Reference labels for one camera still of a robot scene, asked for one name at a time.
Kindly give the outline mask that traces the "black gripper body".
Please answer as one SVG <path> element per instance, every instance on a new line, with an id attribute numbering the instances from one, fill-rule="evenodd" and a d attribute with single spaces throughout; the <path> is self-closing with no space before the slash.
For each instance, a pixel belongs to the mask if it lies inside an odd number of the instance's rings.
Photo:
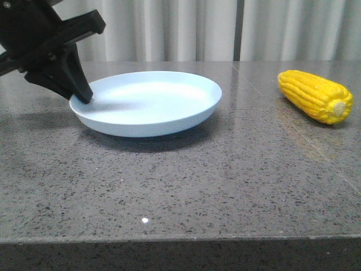
<path id="1" fill-rule="evenodd" d="M 105 21 L 97 10 L 62 20 L 53 6 L 59 1 L 1 1 L 1 75 L 26 70 L 60 48 L 93 34 Z"/>

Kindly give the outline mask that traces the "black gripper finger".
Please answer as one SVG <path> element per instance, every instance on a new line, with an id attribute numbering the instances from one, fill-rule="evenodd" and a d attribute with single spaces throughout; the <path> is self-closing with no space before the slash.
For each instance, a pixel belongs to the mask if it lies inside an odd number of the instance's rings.
<path id="1" fill-rule="evenodd" d="M 73 79 L 67 69 L 28 71 L 24 77 L 28 82 L 47 88 L 65 99 L 73 95 Z"/>
<path id="2" fill-rule="evenodd" d="M 54 91 L 66 99 L 75 95 L 82 103 L 89 103 L 93 92 L 84 75 L 76 44 L 63 46 L 53 62 Z"/>

